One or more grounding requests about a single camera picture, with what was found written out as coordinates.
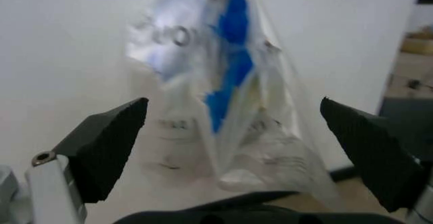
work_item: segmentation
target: silver bolt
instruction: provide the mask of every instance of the silver bolt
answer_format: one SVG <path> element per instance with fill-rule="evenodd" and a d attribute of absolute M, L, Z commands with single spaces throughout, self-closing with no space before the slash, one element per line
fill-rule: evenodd
<path fill-rule="evenodd" d="M 33 157 L 31 164 L 32 166 L 36 167 L 44 163 L 51 162 L 54 159 L 56 159 L 56 154 L 54 152 L 41 152 Z"/>

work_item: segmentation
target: floor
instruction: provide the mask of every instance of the floor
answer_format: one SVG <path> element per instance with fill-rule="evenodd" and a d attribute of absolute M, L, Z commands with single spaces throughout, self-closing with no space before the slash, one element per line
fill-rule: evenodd
<path fill-rule="evenodd" d="M 424 86 L 413 90 L 406 85 L 409 80 L 422 80 Z M 401 53 L 389 78 L 385 97 L 433 98 L 433 56 Z"/>
<path fill-rule="evenodd" d="M 424 86 L 418 90 L 407 87 L 409 80 L 422 80 Z M 433 98 L 433 56 L 401 53 L 390 76 L 385 97 Z M 404 221 L 407 209 L 388 213 L 364 186 L 360 178 L 337 183 L 338 191 L 347 207 L 347 212 L 377 213 Z M 330 212 L 324 205 L 307 194 L 289 196 L 270 202 L 271 205 L 290 208 L 301 212 Z"/>
<path fill-rule="evenodd" d="M 388 213 L 364 186 L 360 178 L 353 178 L 337 183 L 338 192 L 346 206 L 346 212 L 377 213 L 390 216 L 400 221 L 405 220 L 407 209 Z M 271 205 L 289 208 L 299 212 L 331 212 L 323 204 L 308 194 L 289 196 L 270 202 Z"/>

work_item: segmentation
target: black foam pad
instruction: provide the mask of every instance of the black foam pad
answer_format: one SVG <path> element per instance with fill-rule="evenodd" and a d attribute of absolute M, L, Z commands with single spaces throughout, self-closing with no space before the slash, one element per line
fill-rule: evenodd
<path fill-rule="evenodd" d="M 427 183 L 429 169 L 417 164 L 380 126 L 385 125 L 383 118 L 327 98 L 320 112 L 380 204 L 389 212 L 411 208 Z"/>
<path fill-rule="evenodd" d="M 69 158 L 83 202 L 96 203 L 107 198 L 144 125 L 147 105 L 148 100 L 140 98 L 91 115 L 53 149 Z"/>

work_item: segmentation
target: white wall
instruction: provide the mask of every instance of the white wall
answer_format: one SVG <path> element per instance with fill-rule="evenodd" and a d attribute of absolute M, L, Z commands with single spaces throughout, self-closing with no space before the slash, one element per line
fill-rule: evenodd
<path fill-rule="evenodd" d="M 350 166 L 319 114 L 324 96 L 375 113 L 414 0 L 262 0 L 307 89 L 307 121 L 328 169 Z"/>
<path fill-rule="evenodd" d="M 0 163 L 22 179 L 32 156 L 87 115 L 131 99 L 120 73 L 123 28 L 151 0 L 0 0 Z M 318 114 L 322 96 L 374 112 L 412 0 L 263 0 L 314 107 L 309 122 L 329 169 L 348 164 Z M 179 193 L 143 177 L 134 151 L 89 223 L 139 210 L 179 209 L 228 196 L 189 183 Z"/>
<path fill-rule="evenodd" d="M 414 5 L 406 31 L 415 32 L 433 24 L 433 5 Z"/>

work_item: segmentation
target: plastic bag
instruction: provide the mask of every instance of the plastic bag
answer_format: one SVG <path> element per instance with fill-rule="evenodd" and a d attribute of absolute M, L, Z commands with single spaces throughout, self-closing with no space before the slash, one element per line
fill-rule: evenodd
<path fill-rule="evenodd" d="M 128 56 L 151 69 L 163 95 L 162 105 L 150 97 L 159 113 L 147 124 L 163 142 L 153 143 L 158 165 L 194 172 L 210 162 L 225 190 L 299 191 L 335 203 L 254 0 L 158 0 L 129 34 Z"/>

